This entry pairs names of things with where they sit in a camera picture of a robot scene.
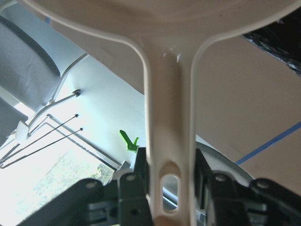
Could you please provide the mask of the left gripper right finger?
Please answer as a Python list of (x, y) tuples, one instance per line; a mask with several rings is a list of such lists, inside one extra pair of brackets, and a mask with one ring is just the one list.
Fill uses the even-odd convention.
[(195, 196), (206, 211), (206, 226), (246, 226), (247, 214), (242, 201), (245, 186), (226, 172), (211, 170), (200, 149), (196, 149)]

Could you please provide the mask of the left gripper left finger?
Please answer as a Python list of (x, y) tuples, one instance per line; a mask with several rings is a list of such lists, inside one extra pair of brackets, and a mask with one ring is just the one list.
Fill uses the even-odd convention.
[(118, 181), (118, 218), (121, 226), (153, 225), (147, 200), (150, 193), (150, 172), (146, 148), (138, 149), (134, 171), (122, 175)]

